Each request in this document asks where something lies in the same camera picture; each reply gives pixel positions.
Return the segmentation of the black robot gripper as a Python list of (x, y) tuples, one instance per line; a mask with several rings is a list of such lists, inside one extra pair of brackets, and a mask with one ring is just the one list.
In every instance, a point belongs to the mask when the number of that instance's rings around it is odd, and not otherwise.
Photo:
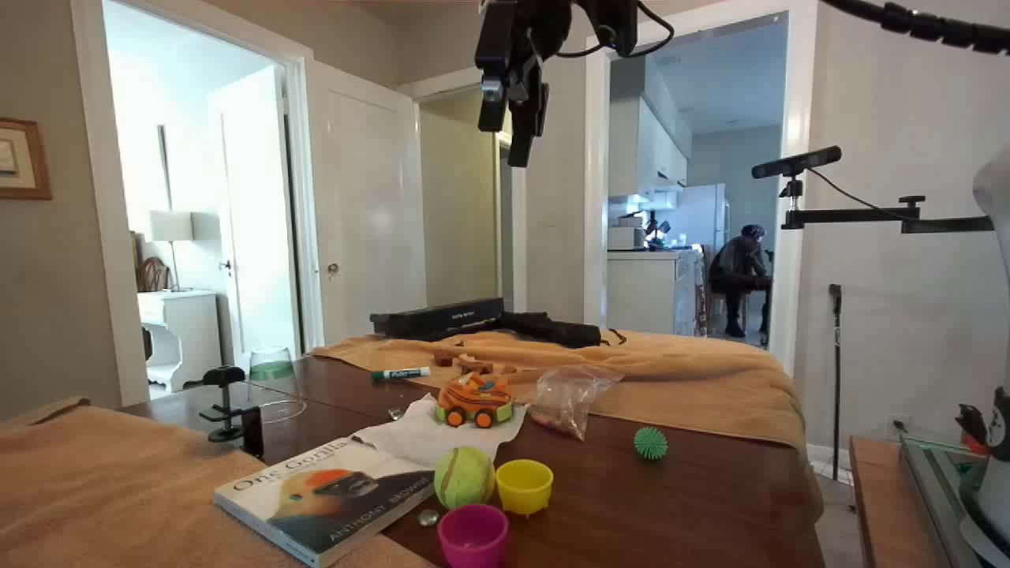
[(478, 70), (478, 134), (510, 117), (507, 166), (523, 167), (543, 134), (545, 86), (540, 65), (554, 56), (572, 30), (568, 0), (487, 0), (474, 65)]

